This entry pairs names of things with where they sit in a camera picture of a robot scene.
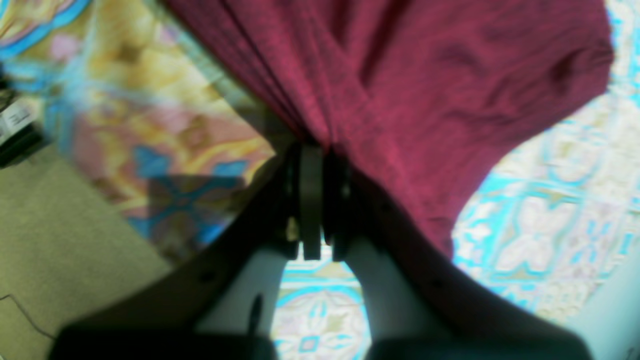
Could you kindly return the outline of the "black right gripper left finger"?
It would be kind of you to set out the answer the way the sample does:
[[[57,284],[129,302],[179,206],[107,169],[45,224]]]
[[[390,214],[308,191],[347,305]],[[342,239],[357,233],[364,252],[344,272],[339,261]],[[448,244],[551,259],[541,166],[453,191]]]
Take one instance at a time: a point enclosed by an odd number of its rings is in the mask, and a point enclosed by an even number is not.
[[[229,227],[141,292],[67,325],[51,360],[276,360],[288,261],[322,257],[323,152],[293,145]]]

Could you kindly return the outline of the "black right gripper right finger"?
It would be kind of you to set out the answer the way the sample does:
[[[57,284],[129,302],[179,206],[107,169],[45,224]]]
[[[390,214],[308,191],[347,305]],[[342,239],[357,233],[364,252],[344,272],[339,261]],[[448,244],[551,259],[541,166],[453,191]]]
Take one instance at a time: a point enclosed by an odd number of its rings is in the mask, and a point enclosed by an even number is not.
[[[489,291],[423,237],[386,192],[330,152],[325,228],[361,286],[368,360],[590,360],[585,342]]]

